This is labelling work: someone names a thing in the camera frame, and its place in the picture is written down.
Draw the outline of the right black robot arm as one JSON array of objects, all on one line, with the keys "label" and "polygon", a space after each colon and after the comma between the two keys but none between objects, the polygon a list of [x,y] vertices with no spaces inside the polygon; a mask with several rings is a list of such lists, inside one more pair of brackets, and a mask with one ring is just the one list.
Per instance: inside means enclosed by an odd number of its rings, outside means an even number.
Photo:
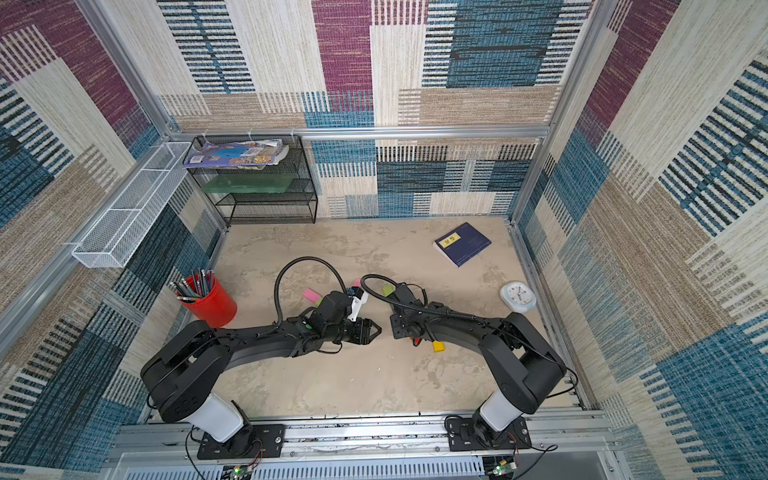
[{"label": "right black robot arm", "polygon": [[452,310],[402,309],[390,316],[390,323],[396,339],[451,343],[482,355],[497,388],[476,411],[478,432],[497,434],[522,415],[535,413],[568,373],[549,342],[519,313],[481,318]]}]

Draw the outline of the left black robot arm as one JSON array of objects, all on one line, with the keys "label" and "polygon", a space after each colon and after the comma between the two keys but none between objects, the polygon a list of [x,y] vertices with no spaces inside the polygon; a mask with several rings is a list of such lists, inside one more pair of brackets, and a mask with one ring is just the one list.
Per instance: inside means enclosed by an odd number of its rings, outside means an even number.
[{"label": "left black robot arm", "polygon": [[140,378],[151,407],[165,423],[187,422],[223,444],[248,425],[231,402],[213,393],[227,370],[271,358],[295,358],[318,352],[326,342],[368,345],[382,328],[366,318],[326,321],[290,318],[279,325],[215,329],[193,321],[142,367]]}]

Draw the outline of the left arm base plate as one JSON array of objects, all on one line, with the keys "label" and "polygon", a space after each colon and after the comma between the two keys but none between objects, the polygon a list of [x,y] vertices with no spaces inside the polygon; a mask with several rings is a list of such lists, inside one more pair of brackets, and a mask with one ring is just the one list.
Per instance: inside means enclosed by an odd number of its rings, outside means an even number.
[{"label": "left arm base plate", "polygon": [[232,438],[221,443],[205,433],[198,448],[198,460],[234,460],[279,458],[285,437],[285,424],[246,425]]}]

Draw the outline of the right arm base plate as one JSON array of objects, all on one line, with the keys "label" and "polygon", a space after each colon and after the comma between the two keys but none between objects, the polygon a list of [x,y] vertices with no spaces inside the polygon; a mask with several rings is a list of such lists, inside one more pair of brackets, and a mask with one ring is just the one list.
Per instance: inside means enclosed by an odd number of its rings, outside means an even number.
[{"label": "right arm base plate", "polygon": [[443,420],[443,427],[452,452],[531,449],[524,417],[515,419],[504,430],[496,431],[480,417],[448,415]]}]

